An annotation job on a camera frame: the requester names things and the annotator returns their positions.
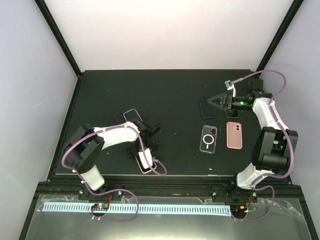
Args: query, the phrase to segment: black work surface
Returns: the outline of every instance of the black work surface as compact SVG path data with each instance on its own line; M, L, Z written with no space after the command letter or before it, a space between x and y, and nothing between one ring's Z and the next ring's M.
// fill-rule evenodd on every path
M153 155L163 162L168 176L233 176L251 162L251 151L260 133L256 116L240 112L240 118L226 118L214 107L213 119L203 119L201 96L227 91L226 80L250 74L250 70L87 70L69 121L65 140L84 123L107 127L125 122L123 113L136 109L146 121L156 118L161 126L153 139L159 150ZM237 96L247 94L246 80L236 84ZM227 148L227 122L242 125L243 147ZM204 125L218 129L215 152L199 150ZM101 152L96 165L102 175L142 175L126 152L128 143ZM71 174L59 164L55 174Z

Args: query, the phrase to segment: white wall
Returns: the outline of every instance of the white wall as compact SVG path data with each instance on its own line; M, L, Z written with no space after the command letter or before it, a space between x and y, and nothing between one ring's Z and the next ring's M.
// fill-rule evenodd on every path
M80 69L255 70L293 0L46 0Z
M313 222L320 233L320 1L304 1L278 45L267 69L279 70L287 88L276 99L282 120L299 134L292 178L301 185ZM275 93L281 77L262 75L265 89Z
M0 239L15 240L46 180L76 76L33 0L2 0L0 25Z

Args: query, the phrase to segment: red wire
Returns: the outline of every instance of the red wire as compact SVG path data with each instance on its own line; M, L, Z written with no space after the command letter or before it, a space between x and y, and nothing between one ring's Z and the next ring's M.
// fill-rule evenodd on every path
M250 201L251 203L253 203L253 205L256 207L256 204L254 203L254 201L252 201L252 199L251 199L250 197L248 197L248 199L249 199L249 201Z
M112 193L110 193L109 204L111 203L111 200L112 200Z

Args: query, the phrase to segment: magnetic ring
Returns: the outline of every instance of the magnetic ring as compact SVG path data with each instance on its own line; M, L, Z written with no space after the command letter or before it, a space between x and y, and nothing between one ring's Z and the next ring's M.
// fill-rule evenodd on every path
M211 138L211 141L210 141L210 142L207 142L207 141L205 140L206 137L210 137L210 138ZM207 145L213 144L214 141L215 141L214 137L213 137L212 135L210 135L210 134L204 135L203 138L202 138L202 140L203 140L203 142L204 142L205 144L207 144Z

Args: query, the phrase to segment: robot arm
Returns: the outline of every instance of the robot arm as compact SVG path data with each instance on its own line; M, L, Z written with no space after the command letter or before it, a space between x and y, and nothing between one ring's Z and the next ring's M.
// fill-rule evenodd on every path
M225 83L228 90L234 89L234 83L228 82ZM288 133L293 149L297 145L298 133L289 130L282 122L276 110L275 101L270 102L271 98L271 93L263 91L252 91L246 96L235 96L235 91L233 91L233 94L222 93L207 100L209 104L225 111L253 111L261 127L260 135L252 150L251 163L244 171L236 175L236 186L232 188L232 193L239 192L234 191L239 188L248 192L266 177L281 174L289 169L288 142L277 123L281 123Z
M135 144L130 147L130 153L132 153L132 149L135 149L133 152L136 154L131 154L130 156L139 157L141 162L148 162L148 165L151 166L153 164L151 151L156 150L156 145L154 142L150 145L148 137L154 135L159 129L158 123L155 124L153 122L150 127L150 125L141 121L137 121L136 123L127 121L124 124L116 126L93 128L88 124L84 124L74 133L69 141L67 141L64 147L64 153L83 137L94 132L99 133L83 141L73 149L67 155L65 163L67 166L75 169L89 187L96 191L105 183L104 178L96 166L96 160L102 150L120 143L135 142ZM146 159L143 154L139 154L142 150L138 143L137 133L142 138Z

